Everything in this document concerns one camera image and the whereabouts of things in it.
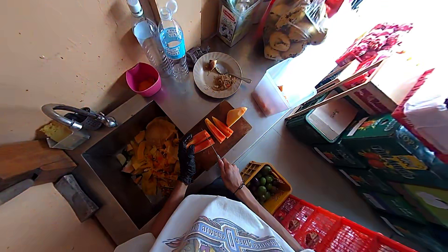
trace bracelet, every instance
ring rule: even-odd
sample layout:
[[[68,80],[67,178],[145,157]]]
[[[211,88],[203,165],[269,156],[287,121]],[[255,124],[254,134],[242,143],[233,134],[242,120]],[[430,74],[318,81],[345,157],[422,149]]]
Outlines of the bracelet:
[[[235,194],[235,193],[237,193],[237,191],[238,190],[240,190],[241,188],[243,188],[243,186],[244,186],[244,181],[243,182],[241,182],[241,185],[240,185],[240,187],[238,187],[238,189],[233,193],[233,194]]]

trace sink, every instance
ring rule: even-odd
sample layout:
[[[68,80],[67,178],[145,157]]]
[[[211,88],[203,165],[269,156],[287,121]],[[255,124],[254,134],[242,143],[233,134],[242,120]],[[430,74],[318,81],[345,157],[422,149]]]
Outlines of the sink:
[[[152,101],[82,154],[138,229],[160,211],[164,200],[151,203],[130,174],[121,172],[121,164],[115,155],[121,153],[123,147],[144,130],[151,120],[160,116],[167,115]]]

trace countertop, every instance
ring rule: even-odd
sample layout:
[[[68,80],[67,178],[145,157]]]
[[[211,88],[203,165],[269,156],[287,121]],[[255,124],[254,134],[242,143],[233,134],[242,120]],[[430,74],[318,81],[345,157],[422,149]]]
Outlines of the countertop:
[[[252,126],[248,134],[224,155],[224,158],[231,163],[241,157],[286,113],[285,111],[266,117],[252,98],[251,93],[263,77],[265,71],[276,63],[276,61],[264,58],[261,40],[254,39],[252,34],[254,34],[254,31],[246,35],[246,37],[231,48],[216,36],[204,41],[202,44],[202,47],[210,46],[211,52],[224,52],[232,56],[239,63],[243,76],[252,79],[251,84],[243,82],[235,94],[226,98],[234,108],[248,108],[243,117]],[[108,115],[114,117],[121,124],[152,101],[155,101],[170,117],[173,123],[185,133],[196,125],[218,103],[223,101],[223,99],[211,98],[203,94],[196,87],[193,81],[193,73],[190,71],[186,81],[180,83],[173,78],[163,78],[162,88],[154,96],[143,98],[140,95],[135,95]],[[78,167],[74,171],[77,180],[80,181],[83,189],[87,191],[87,194],[101,204],[100,210],[96,213],[98,220],[112,236],[114,241],[120,244],[138,234],[147,232],[150,222],[138,230],[81,156],[82,153],[113,130],[103,127],[100,130],[90,132],[91,138],[75,150],[68,151],[68,154],[78,164]],[[187,193],[194,193],[218,176],[219,172],[215,165],[208,172],[202,173],[190,185]]]

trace knife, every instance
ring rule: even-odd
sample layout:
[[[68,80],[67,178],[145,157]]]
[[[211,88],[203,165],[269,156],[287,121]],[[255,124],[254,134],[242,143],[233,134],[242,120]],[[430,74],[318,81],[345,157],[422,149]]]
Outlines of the knife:
[[[215,148],[213,148],[213,145],[211,144],[211,142],[210,142],[210,139],[208,139],[207,138],[207,140],[208,140],[208,143],[210,144],[210,146],[211,146],[211,148],[213,149],[213,151],[215,152],[215,154],[216,154],[216,157],[218,158],[218,160],[219,159],[221,159],[221,157],[218,155],[218,153],[216,153],[216,150],[215,150]]]

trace yellow plastic crate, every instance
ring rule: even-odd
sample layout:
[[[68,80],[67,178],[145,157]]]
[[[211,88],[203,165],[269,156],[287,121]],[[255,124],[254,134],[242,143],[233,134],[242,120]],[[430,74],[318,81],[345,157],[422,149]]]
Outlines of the yellow plastic crate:
[[[261,170],[262,167],[268,165],[272,168],[272,176],[279,183],[277,186],[277,193],[271,195],[271,198],[266,200],[263,207],[270,213],[273,214],[277,208],[283,203],[283,201],[291,194],[293,188],[286,181],[286,179],[275,169],[270,163],[257,163],[251,161],[242,171],[241,177],[243,178],[244,184],[247,185],[249,181]]]

